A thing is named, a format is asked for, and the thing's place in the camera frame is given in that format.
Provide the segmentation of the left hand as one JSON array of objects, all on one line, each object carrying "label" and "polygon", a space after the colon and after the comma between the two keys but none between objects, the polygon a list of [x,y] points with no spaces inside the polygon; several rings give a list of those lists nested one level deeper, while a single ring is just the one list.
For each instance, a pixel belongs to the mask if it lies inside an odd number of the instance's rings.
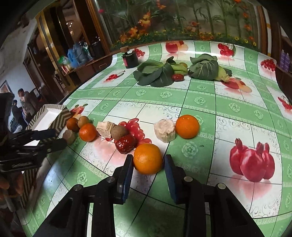
[{"label": "left hand", "polygon": [[21,171],[1,172],[1,201],[4,200],[4,191],[7,191],[11,197],[17,197],[24,192],[24,177]]}]

